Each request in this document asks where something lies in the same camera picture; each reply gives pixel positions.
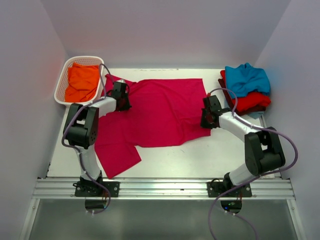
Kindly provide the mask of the crimson pink t shirt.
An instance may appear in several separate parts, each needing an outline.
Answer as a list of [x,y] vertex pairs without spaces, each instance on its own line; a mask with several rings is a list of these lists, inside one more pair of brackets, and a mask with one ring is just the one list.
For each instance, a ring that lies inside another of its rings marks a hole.
[[131,108],[99,118],[96,155],[109,179],[141,161],[136,149],[180,146],[210,136],[201,127],[201,78],[127,80]]

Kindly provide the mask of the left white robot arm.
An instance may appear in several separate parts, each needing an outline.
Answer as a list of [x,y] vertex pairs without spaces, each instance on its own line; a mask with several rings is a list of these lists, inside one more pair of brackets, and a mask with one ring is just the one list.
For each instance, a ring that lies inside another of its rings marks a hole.
[[92,196],[103,193],[102,171],[98,166],[95,142],[98,138],[99,119],[108,113],[131,108],[130,88],[123,79],[115,81],[112,89],[88,104],[73,103],[69,107],[61,143],[76,152],[80,164],[81,184]]

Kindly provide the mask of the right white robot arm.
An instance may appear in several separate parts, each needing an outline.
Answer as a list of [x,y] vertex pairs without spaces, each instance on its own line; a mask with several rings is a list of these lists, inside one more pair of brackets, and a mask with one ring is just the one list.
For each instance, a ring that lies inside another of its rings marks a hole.
[[274,128],[260,128],[230,108],[222,108],[215,95],[207,96],[202,101],[204,107],[200,126],[224,129],[244,143],[244,163],[223,178],[222,189],[227,196],[235,196],[241,190],[241,184],[285,165],[282,145]]

